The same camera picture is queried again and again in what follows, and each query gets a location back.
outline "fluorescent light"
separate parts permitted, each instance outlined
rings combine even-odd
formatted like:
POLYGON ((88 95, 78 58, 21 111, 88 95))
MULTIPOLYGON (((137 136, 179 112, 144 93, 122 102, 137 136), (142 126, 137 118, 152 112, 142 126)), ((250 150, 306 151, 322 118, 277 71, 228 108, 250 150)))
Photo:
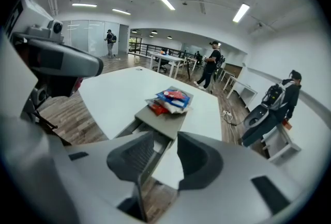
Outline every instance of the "fluorescent light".
POLYGON ((85 6, 85 7, 97 7, 95 4, 86 4, 86 3, 73 3, 73 6, 85 6))
POLYGON ((236 23, 239 22, 240 19, 245 15, 246 11, 248 11, 248 9, 249 6, 243 3, 236 16, 233 18, 233 21, 236 23))
POLYGON ((168 2, 168 0, 161 0, 161 1, 163 1, 163 3, 167 5, 170 10, 175 10, 175 8, 170 4, 170 2, 168 2))
POLYGON ((117 11, 117 12, 120 12, 120 13, 131 15, 129 12, 126 12, 126 11, 121 11, 121 10, 117 10, 117 9, 113 9, 113 11, 117 11))

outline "jeans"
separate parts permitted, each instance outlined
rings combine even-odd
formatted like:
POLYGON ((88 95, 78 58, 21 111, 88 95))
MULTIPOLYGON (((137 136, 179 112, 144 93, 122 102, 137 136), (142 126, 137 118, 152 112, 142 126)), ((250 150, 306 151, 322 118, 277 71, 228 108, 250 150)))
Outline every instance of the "jeans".
POLYGON ((245 147, 250 146, 256 140, 262 138, 262 136, 270 132, 279 121, 276 119, 275 115, 269 112, 267 118, 258 126, 249 128, 242 137, 243 145, 245 147))
POLYGON ((113 51, 112 51, 112 49, 113 49, 113 45, 114 45, 114 43, 109 43, 109 44, 107 44, 107 47, 108 47, 108 55, 109 55, 110 57, 113 57, 113 51))
POLYGON ((206 70, 206 68, 204 68, 201 79, 198 80, 197 83, 200 84, 201 82, 206 80, 205 85, 203 87, 207 89, 208 85, 210 84, 210 79, 212 78, 212 75, 213 75, 213 70, 206 70))

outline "railing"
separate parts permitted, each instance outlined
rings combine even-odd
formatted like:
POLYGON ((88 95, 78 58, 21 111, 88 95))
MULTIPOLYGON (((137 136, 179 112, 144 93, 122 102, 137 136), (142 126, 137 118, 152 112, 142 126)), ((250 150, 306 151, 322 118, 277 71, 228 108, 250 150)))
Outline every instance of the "railing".
POLYGON ((133 54, 151 56, 150 51, 159 53, 162 50, 164 50, 164 51, 168 50, 169 55, 171 55, 171 56, 181 57, 181 58, 184 58, 184 57, 194 58, 193 54, 187 53, 186 51, 171 49, 171 48, 167 48, 167 47, 155 46, 153 44, 129 42, 129 52, 133 53, 133 54))

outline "glass wall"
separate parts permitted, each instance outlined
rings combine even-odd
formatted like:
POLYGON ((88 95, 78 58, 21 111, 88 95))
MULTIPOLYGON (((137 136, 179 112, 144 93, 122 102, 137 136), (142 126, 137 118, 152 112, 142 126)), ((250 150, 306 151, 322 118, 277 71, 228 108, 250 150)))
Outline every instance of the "glass wall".
POLYGON ((113 45, 113 54, 118 54, 119 24, 103 21, 64 21, 62 35, 64 44, 83 50, 94 56, 105 56, 108 54, 107 31, 111 30, 117 37, 113 45))

